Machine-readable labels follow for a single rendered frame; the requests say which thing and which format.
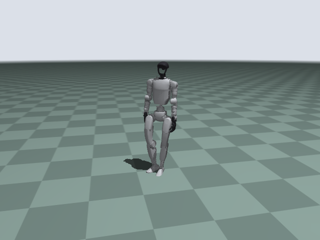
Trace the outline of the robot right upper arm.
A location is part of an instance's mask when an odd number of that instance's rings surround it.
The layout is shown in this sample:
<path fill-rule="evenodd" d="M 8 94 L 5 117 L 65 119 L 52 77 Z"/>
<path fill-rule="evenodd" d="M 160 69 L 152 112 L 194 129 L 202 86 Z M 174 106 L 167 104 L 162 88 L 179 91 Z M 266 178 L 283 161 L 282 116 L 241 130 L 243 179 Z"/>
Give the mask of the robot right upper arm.
<path fill-rule="evenodd" d="M 151 101 L 152 100 L 152 91 L 153 91 L 153 79 L 149 79 L 147 80 L 146 84 L 147 84 L 147 95 L 145 96 L 145 100 L 147 101 Z"/>

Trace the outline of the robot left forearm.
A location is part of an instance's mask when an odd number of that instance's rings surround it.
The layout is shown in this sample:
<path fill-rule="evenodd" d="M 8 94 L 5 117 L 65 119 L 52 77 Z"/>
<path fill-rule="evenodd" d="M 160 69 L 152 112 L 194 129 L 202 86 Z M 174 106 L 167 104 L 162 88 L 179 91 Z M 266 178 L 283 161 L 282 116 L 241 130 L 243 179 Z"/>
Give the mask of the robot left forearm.
<path fill-rule="evenodd" d="M 171 118 L 174 117 L 174 120 L 177 119 L 177 99 L 176 99 L 176 105 L 171 106 Z"/>

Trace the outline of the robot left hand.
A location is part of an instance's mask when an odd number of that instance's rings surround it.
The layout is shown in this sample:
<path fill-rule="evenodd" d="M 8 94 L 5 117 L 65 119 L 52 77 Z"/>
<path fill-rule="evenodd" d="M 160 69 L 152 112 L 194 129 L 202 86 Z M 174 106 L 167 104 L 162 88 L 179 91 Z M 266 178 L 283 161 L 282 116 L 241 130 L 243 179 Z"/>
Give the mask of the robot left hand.
<path fill-rule="evenodd" d="M 171 126 L 171 128 L 169 129 L 169 130 L 171 130 L 170 133 L 172 133 L 172 132 L 176 129 L 176 121 L 177 121 L 177 120 L 175 120 L 175 117 L 173 116 L 173 117 L 171 118 L 171 121 L 172 121 L 172 126 Z"/>

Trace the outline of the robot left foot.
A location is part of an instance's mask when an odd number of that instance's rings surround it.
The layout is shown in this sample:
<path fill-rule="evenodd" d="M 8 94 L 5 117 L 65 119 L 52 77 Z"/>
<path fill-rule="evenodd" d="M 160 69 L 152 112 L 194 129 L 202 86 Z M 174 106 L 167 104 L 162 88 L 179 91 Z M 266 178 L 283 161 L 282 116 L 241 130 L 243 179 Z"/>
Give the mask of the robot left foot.
<path fill-rule="evenodd" d="M 161 176 L 163 174 L 164 170 L 165 170 L 164 167 L 163 167 L 163 169 L 162 169 L 162 167 L 159 168 L 157 173 L 156 173 L 156 176 L 158 176 L 158 177 Z"/>

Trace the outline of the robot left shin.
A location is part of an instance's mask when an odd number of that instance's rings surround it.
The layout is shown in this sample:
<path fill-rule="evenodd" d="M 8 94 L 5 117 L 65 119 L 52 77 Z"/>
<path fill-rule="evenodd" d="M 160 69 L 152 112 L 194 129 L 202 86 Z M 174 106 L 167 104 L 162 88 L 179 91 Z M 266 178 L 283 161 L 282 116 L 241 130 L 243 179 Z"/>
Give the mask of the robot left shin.
<path fill-rule="evenodd" d="M 167 147 L 165 148 L 165 146 L 162 146 L 161 150 L 160 150 L 160 169 L 162 167 L 164 167 L 164 162 L 165 162 L 165 159 L 167 157 L 167 152 L 168 152 L 168 146 L 169 146 L 169 143 L 167 143 Z"/>

